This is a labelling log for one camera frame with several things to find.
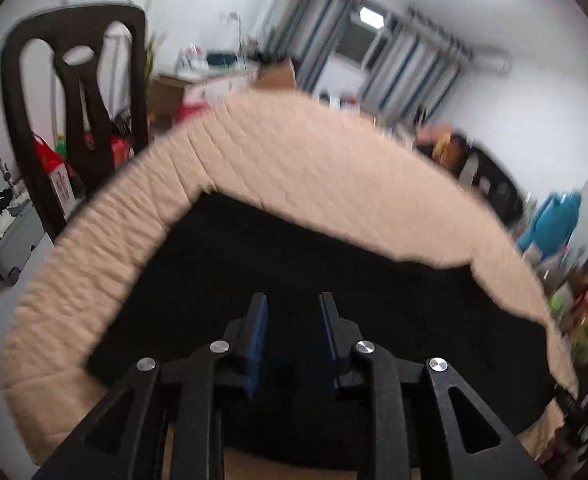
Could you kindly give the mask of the black pants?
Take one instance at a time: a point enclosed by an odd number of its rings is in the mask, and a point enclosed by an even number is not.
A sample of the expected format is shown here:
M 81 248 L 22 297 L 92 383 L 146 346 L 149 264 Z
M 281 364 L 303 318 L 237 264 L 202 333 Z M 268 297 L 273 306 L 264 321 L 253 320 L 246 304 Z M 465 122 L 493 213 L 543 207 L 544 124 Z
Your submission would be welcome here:
M 87 360 L 110 386 L 142 358 L 170 362 L 267 300 L 258 387 L 222 419 L 224 443 L 298 467 L 353 470 L 373 441 L 362 394 L 320 372 L 320 295 L 393 356 L 450 363 L 520 434 L 554 396 L 545 328 L 502 310 L 469 266 L 396 261 L 205 193 L 171 228 Z

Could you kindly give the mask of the blue thermos jug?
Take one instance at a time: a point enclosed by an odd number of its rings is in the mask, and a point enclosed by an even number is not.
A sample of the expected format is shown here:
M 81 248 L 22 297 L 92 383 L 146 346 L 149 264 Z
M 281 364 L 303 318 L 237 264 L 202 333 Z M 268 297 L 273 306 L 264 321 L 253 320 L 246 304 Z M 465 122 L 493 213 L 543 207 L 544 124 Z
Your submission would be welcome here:
M 540 206 L 516 245 L 525 252 L 532 245 L 544 260 L 570 240 L 579 220 L 582 194 L 579 191 L 551 193 Z

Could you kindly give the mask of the grey storage bin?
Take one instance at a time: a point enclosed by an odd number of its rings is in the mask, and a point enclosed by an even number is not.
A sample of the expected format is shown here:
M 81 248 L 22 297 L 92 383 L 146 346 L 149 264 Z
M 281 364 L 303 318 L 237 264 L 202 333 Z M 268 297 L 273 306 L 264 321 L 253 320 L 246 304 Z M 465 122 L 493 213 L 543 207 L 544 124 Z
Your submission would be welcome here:
M 14 286 L 44 237 L 38 212 L 27 191 L 0 192 L 0 280 Z

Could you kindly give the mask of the red gift bag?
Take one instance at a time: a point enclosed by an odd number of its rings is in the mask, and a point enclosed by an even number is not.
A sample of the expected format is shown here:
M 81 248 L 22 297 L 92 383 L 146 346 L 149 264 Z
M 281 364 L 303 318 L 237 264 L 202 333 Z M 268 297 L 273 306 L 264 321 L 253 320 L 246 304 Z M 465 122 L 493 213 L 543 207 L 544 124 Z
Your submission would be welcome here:
M 34 140 L 37 157 L 40 160 L 42 167 L 44 167 L 44 172 L 49 178 L 53 191 L 62 209 L 63 216 L 68 220 L 79 205 L 79 200 L 73 190 L 66 162 L 64 158 L 53 151 L 52 148 L 50 148 L 50 145 L 47 144 L 41 136 L 38 136 L 38 134 L 34 133 L 32 135 L 32 140 Z

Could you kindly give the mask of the dark wooden chair right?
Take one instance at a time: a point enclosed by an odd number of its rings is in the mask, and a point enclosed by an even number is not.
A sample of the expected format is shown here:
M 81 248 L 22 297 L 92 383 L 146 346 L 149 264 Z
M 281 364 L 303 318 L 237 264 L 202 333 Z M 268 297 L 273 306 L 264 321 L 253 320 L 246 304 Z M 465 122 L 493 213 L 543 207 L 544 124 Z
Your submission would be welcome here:
M 451 141 L 460 149 L 453 166 L 454 176 L 461 177 L 464 167 L 475 156 L 477 168 L 472 175 L 472 187 L 478 188 L 506 228 L 515 226 L 524 213 L 524 203 L 510 176 L 479 145 L 470 143 L 464 134 L 454 132 Z

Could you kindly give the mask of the dark wooden chair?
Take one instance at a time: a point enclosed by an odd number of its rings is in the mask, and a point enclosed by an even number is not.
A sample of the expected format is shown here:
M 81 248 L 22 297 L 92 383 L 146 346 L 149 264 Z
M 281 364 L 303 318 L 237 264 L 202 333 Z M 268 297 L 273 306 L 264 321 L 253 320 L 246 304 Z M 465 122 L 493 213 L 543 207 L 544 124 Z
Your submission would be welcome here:
M 146 18 L 138 6 L 85 4 L 36 14 L 19 22 L 6 36 L 0 55 L 1 95 L 14 157 L 44 231 L 54 240 L 67 219 L 35 148 L 23 92 L 21 56 L 32 40 L 52 51 L 52 66 L 65 99 L 66 155 L 92 196 L 116 171 L 111 137 L 114 124 L 98 85 L 105 32 L 119 23 L 131 35 L 129 92 L 131 146 L 139 154 L 149 145 L 146 123 Z
M 453 166 L 454 176 L 461 177 L 464 167 L 475 156 L 477 168 L 472 175 L 472 187 L 478 188 L 506 228 L 515 226 L 524 213 L 524 203 L 510 176 L 479 145 L 470 143 L 464 134 L 454 132 L 451 141 L 460 149 Z

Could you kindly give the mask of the beige quilted bedspread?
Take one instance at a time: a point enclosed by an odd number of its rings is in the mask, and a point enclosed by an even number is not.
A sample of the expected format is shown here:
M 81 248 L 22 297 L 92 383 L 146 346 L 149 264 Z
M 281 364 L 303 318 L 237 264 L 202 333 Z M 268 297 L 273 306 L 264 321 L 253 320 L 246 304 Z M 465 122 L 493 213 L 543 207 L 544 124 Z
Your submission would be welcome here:
M 393 257 L 469 261 L 502 309 L 546 328 L 551 372 L 577 390 L 542 287 L 489 207 L 365 119 L 297 92 L 247 91 L 173 128 L 112 177 L 18 300 L 0 377 L 34 462 L 104 396 L 86 357 L 172 223 L 209 190 Z

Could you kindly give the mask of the wooden side cabinet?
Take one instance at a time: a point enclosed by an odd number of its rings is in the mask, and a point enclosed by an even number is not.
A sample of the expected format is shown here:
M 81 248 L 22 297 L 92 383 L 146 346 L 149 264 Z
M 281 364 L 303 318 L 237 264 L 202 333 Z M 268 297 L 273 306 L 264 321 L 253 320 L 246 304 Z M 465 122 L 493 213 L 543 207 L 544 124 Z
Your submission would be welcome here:
M 147 117 L 182 122 L 189 116 L 246 90 L 295 90 L 295 68 L 290 58 L 268 65 L 242 63 L 239 67 L 159 72 L 147 92 Z

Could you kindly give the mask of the dark wooden chair left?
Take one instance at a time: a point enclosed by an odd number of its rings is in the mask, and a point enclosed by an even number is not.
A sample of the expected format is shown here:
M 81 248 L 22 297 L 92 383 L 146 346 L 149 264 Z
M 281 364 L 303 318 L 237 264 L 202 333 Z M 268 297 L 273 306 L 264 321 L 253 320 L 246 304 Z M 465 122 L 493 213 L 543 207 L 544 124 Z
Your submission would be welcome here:
M 67 219 L 35 148 L 23 92 L 21 56 L 32 40 L 52 51 L 52 66 L 65 99 L 66 155 L 92 196 L 116 171 L 111 137 L 114 124 L 98 85 L 105 32 L 119 23 L 131 35 L 129 92 L 131 146 L 139 154 L 149 145 L 146 123 L 146 18 L 138 6 L 85 4 L 36 14 L 19 22 L 6 36 L 0 55 L 1 95 L 14 157 L 44 231 L 54 240 Z

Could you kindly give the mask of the white air conditioner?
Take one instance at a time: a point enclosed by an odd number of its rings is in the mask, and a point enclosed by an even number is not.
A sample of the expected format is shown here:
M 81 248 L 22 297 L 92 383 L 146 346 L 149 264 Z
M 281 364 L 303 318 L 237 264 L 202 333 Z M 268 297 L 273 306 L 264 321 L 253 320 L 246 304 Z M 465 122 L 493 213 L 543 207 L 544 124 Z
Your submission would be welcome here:
M 476 46 L 472 48 L 469 66 L 477 72 L 506 76 L 512 70 L 512 57 L 498 47 Z

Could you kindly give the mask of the striped curtain right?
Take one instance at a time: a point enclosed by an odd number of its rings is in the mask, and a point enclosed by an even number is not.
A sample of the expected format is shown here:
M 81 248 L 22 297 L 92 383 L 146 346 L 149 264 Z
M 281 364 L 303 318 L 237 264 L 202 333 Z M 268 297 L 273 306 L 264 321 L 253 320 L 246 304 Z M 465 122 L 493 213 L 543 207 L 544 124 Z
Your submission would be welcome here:
M 361 107 L 389 125 L 429 119 L 474 58 L 470 44 L 410 6 L 367 76 Z

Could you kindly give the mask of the striped curtain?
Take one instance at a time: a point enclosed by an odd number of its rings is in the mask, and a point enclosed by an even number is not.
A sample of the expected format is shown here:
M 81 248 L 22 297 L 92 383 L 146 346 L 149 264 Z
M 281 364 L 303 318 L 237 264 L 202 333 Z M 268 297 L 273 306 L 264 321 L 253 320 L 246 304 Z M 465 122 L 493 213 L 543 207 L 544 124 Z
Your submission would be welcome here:
M 315 90 L 332 50 L 361 0 L 288 0 L 273 25 L 267 52 L 289 58 L 300 90 Z
M 361 107 L 389 125 L 429 119 L 474 58 L 470 44 L 410 6 L 367 76 Z

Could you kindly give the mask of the window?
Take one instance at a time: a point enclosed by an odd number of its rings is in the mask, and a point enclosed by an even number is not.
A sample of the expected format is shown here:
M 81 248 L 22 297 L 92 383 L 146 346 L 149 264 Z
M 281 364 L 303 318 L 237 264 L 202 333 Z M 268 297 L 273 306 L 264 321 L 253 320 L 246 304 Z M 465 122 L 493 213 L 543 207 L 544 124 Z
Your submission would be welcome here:
M 371 70 L 387 42 L 386 15 L 371 6 L 360 6 L 351 13 L 334 53 L 362 70 Z

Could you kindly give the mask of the striped curtain left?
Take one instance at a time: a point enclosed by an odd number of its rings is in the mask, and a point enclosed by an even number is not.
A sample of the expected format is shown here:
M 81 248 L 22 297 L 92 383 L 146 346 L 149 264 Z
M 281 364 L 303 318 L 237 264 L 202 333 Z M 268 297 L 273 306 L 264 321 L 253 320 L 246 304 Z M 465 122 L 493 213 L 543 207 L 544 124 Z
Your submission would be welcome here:
M 332 50 L 361 0 L 288 0 L 273 25 L 267 52 L 289 58 L 300 90 L 315 90 Z

